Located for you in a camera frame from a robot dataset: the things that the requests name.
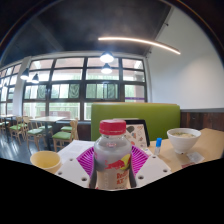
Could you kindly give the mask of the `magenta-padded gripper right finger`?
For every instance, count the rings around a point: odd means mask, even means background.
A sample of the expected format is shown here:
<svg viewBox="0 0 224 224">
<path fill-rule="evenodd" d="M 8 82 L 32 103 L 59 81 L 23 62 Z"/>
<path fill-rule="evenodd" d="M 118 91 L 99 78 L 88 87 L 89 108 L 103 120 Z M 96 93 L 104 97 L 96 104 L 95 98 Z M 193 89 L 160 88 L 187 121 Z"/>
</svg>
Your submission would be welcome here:
<svg viewBox="0 0 224 224">
<path fill-rule="evenodd" d="M 131 188 L 140 188 L 171 174 L 171 169 L 158 156 L 132 147 L 129 181 Z"/>
</svg>

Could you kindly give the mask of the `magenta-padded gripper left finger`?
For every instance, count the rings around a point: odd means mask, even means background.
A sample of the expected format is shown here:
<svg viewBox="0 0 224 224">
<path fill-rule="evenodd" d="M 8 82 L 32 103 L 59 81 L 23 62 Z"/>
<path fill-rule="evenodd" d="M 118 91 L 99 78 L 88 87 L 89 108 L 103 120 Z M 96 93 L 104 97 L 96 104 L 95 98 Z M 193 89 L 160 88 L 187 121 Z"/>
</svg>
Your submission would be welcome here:
<svg viewBox="0 0 224 224">
<path fill-rule="evenodd" d="M 94 149 L 68 155 L 56 175 L 84 188 L 95 188 Z"/>
</svg>

